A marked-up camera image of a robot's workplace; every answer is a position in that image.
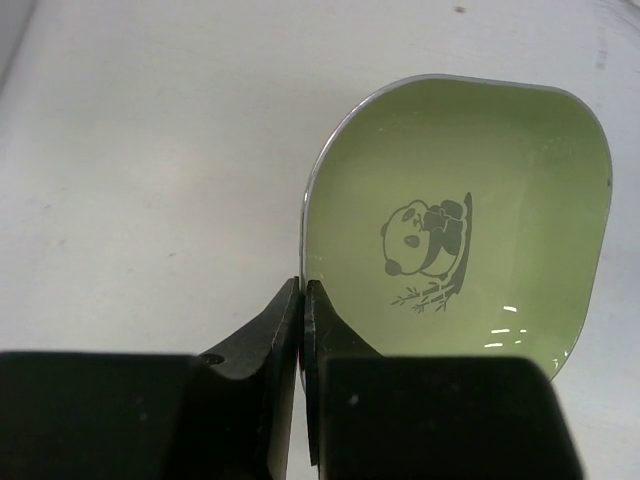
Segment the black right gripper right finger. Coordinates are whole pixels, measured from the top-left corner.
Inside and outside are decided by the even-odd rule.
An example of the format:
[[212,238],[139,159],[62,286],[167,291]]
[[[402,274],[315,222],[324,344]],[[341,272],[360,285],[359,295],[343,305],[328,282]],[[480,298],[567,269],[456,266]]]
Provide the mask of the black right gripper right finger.
[[384,356],[305,288],[302,377],[322,479],[581,479],[555,391],[513,356]]

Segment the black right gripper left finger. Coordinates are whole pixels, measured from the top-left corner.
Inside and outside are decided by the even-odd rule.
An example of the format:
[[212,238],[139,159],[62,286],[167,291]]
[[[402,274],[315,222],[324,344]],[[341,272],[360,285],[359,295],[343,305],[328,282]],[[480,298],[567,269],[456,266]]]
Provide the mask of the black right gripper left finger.
[[282,479],[301,291],[198,355],[5,352],[5,479]]

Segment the green square panda dish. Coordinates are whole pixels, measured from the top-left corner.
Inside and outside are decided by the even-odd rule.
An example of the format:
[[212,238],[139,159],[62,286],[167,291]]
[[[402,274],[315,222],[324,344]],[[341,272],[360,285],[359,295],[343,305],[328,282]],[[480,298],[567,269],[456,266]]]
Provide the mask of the green square panda dish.
[[416,75],[368,95],[313,166],[300,276],[386,356],[516,356],[582,333],[612,197],[595,113],[557,88]]

